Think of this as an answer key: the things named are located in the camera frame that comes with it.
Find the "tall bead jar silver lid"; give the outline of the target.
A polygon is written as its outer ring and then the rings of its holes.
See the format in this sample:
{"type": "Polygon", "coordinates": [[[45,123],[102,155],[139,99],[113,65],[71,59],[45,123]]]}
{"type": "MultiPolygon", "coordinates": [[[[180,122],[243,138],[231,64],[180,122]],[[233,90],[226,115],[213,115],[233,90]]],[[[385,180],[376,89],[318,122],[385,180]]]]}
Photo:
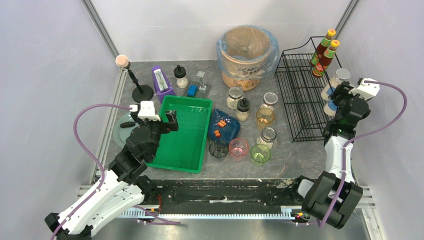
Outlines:
{"type": "Polygon", "coordinates": [[[326,115],[334,117],[336,115],[338,106],[334,104],[332,99],[329,99],[327,103],[323,106],[323,111],[326,115]]]}

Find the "sauce bottle yellow cap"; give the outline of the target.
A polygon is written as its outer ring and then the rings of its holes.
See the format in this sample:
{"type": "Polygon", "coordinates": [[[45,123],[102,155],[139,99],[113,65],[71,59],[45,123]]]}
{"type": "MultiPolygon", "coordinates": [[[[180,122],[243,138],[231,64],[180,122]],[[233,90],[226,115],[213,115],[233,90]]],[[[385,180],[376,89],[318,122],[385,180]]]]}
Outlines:
{"type": "Polygon", "coordinates": [[[328,66],[333,61],[333,58],[336,54],[337,48],[340,46],[338,40],[332,40],[329,47],[323,52],[323,54],[318,57],[317,54],[314,60],[314,68],[312,69],[312,74],[316,78],[320,78],[326,72],[328,66]]]}
{"type": "Polygon", "coordinates": [[[313,54],[309,64],[314,67],[319,63],[322,55],[324,54],[325,50],[330,46],[331,41],[333,40],[333,37],[336,35],[335,29],[329,29],[327,31],[327,34],[324,36],[324,38],[321,40],[319,45],[316,47],[315,53],[313,54]]]}

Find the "black-lid shaker jar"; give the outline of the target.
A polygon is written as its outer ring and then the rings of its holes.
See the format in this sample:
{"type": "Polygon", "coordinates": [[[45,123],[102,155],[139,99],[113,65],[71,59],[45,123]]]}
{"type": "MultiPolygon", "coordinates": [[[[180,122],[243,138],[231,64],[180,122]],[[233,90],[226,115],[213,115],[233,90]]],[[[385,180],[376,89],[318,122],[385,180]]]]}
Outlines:
{"type": "Polygon", "coordinates": [[[187,71],[186,69],[181,66],[177,65],[173,70],[174,76],[176,77],[176,84],[180,89],[184,89],[188,85],[188,79],[186,77],[187,71]]]}
{"type": "Polygon", "coordinates": [[[246,121],[249,117],[251,102],[247,98],[242,98],[236,105],[236,119],[240,122],[246,121]]]}

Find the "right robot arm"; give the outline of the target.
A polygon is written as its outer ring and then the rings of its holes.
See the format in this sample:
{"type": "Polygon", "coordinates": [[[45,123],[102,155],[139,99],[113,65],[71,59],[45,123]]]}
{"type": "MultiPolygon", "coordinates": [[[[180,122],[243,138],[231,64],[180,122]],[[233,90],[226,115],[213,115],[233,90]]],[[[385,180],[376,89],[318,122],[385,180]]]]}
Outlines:
{"type": "Polygon", "coordinates": [[[323,130],[326,167],[313,180],[303,175],[290,187],[292,201],[301,210],[317,218],[322,224],[341,229],[363,196],[363,189],[356,186],[351,170],[350,141],[356,135],[355,127],[370,114],[369,105],[360,94],[353,93],[354,86],[343,81],[329,99],[334,102],[335,115],[323,130]]]}

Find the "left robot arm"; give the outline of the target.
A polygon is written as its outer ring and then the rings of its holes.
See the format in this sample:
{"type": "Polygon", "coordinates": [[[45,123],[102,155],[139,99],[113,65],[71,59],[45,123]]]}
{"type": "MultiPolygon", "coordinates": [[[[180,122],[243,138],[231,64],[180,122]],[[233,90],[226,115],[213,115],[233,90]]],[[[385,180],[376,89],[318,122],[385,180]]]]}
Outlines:
{"type": "Polygon", "coordinates": [[[155,198],[157,186],[142,173],[157,154],[162,134],[179,129],[177,111],[132,110],[138,124],[100,179],[73,205],[45,219],[54,240],[90,240],[110,221],[145,199],[155,198]]]}

